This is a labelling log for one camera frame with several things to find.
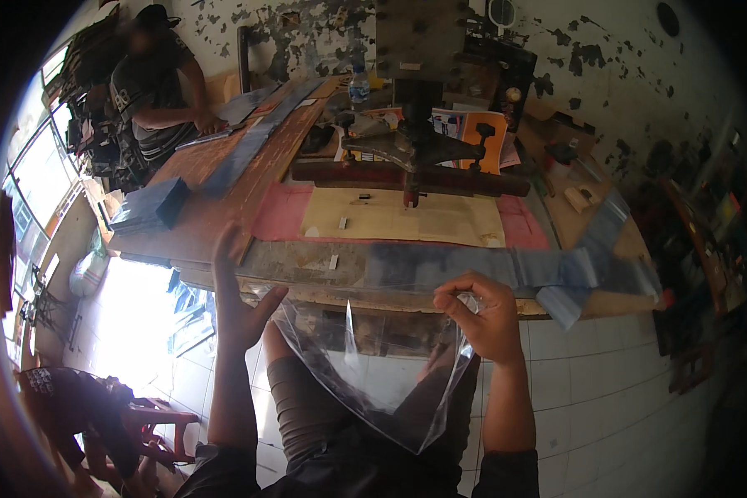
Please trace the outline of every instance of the gray t-shirt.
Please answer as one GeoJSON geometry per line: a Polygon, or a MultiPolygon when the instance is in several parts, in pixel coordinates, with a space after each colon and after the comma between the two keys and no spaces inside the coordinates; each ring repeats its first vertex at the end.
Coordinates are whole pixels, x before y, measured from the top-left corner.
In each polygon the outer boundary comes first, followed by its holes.
{"type": "MultiPolygon", "coordinates": [[[[110,76],[110,86],[124,122],[129,123],[133,115],[147,105],[153,109],[188,107],[182,98],[177,69],[192,58],[186,44],[170,29],[149,54],[128,55],[122,59],[110,76]]],[[[141,153],[148,161],[171,152],[197,134],[193,123],[161,130],[147,130],[136,123],[132,126],[141,153]]]]}

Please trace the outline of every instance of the small white label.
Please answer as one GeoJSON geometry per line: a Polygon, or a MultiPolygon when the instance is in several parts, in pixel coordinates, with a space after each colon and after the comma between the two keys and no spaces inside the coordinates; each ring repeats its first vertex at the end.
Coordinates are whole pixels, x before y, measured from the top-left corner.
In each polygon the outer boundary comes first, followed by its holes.
{"type": "Polygon", "coordinates": [[[399,62],[398,68],[405,71],[420,71],[420,62],[399,62]]]}

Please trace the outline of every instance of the window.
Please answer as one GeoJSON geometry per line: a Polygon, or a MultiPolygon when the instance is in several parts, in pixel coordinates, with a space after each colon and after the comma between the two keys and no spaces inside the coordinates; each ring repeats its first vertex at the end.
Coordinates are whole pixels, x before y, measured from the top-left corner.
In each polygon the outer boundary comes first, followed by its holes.
{"type": "Polygon", "coordinates": [[[17,118],[13,123],[8,150],[9,164],[13,164],[17,160],[19,154],[32,139],[33,134],[47,119],[49,112],[42,101],[43,96],[44,86],[41,85],[41,75],[37,73],[25,91],[22,105],[20,105],[17,118]]]}
{"type": "Polygon", "coordinates": [[[63,59],[67,56],[67,47],[63,47],[58,52],[56,52],[55,55],[50,57],[50,59],[44,63],[44,65],[41,67],[41,76],[44,80],[44,85],[49,85],[50,81],[52,81],[52,78],[58,76],[58,73],[61,72],[61,68],[63,67],[63,59]]]}
{"type": "Polygon", "coordinates": [[[62,157],[52,126],[52,123],[44,126],[13,169],[24,200],[45,225],[76,180],[69,158],[62,157]]]}
{"type": "Polygon", "coordinates": [[[13,280],[18,295],[32,292],[31,270],[41,264],[50,243],[45,227],[51,234],[78,180],[64,143],[69,108],[56,105],[51,112],[44,94],[44,85],[63,67],[66,50],[51,56],[31,79],[10,131],[3,191],[12,199],[17,252],[13,280]]]}

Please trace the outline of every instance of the pink paper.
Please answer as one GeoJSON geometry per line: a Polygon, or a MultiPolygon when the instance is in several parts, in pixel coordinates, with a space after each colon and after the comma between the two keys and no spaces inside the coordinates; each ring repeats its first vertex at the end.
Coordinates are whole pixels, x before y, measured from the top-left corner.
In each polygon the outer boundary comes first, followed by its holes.
{"type": "MultiPolygon", "coordinates": [[[[257,211],[255,222],[251,227],[251,234],[261,241],[347,242],[350,244],[399,242],[376,239],[305,237],[300,234],[300,229],[312,193],[312,185],[271,184],[257,211]]],[[[496,199],[496,206],[498,207],[498,213],[501,215],[503,235],[507,247],[550,249],[545,234],[521,198],[502,195],[496,199]]]]}

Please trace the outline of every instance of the black t-shirt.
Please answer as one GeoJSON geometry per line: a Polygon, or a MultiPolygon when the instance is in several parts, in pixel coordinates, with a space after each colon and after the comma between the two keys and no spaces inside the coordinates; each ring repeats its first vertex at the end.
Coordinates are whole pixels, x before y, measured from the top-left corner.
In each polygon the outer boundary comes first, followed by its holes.
{"type": "Polygon", "coordinates": [[[41,367],[17,376],[25,405],[64,461],[77,469],[85,456],[74,434],[83,433],[104,447],[122,477],[139,464],[124,425],[121,409],[100,378],[67,367],[41,367]]]}
{"type": "MultiPolygon", "coordinates": [[[[353,430],[314,455],[291,461],[288,473],[261,490],[255,455],[220,444],[200,444],[193,474],[175,498],[284,498],[286,496],[458,496],[459,473],[441,472],[400,446],[353,430]]],[[[538,498],[537,452],[490,452],[472,498],[538,498]]]]}
{"type": "MultiPolygon", "coordinates": [[[[161,35],[158,45],[143,56],[128,55],[110,76],[110,91],[122,119],[129,123],[143,107],[182,109],[188,107],[182,98],[177,69],[193,54],[171,29],[161,35]]],[[[133,134],[148,161],[170,152],[186,138],[196,134],[193,123],[162,130],[147,130],[133,123],[133,134]]]]}

